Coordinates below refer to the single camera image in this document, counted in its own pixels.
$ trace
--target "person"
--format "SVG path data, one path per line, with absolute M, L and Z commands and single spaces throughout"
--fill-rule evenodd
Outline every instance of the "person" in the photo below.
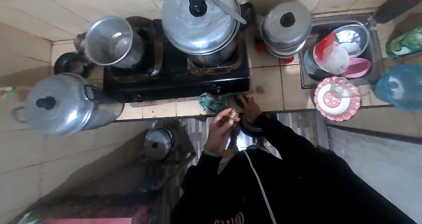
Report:
M 187 170 L 171 223 L 415 223 L 334 152 L 316 149 L 267 118 L 254 99 L 239 99 L 245 116 L 262 129 L 282 159 L 246 149 L 218 175 L 220 153 L 238 121 L 227 120 L 231 108 L 223 110 L 210 124 L 198 164 Z

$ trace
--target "gas stove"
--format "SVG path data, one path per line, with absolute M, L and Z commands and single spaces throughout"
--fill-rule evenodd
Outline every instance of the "gas stove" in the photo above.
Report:
M 145 43 L 145 56 L 133 68 L 104 67 L 106 94 L 122 103 L 196 97 L 249 90 L 249 65 L 243 32 L 235 53 L 212 67 L 198 65 L 166 38 L 160 19 L 130 21 Z

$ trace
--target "black hoodie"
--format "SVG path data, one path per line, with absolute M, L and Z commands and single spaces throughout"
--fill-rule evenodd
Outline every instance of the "black hoodie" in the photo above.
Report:
M 255 124 L 282 157 L 246 150 L 270 208 L 245 152 L 237 153 L 220 175 L 221 158 L 202 154 L 183 179 L 184 194 L 171 212 L 171 223 L 415 223 L 333 152 L 315 149 L 266 116 Z

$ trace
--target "bracelet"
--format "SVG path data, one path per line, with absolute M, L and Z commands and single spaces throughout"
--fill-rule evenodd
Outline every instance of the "bracelet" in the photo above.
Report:
M 221 157 L 223 155 L 223 152 L 221 152 L 220 154 L 216 154 L 214 152 L 210 152 L 208 149 L 205 148 L 205 146 L 203 147 L 204 151 L 207 152 L 208 155 L 213 156 L 213 157 Z

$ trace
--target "pink bowl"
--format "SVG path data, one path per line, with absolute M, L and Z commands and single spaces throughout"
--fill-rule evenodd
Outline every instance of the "pink bowl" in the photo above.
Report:
M 343 75 L 346 78 L 363 77 L 371 67 L 371 62 L 367 59 L 355 58 L 349 61 L 349 65 Z

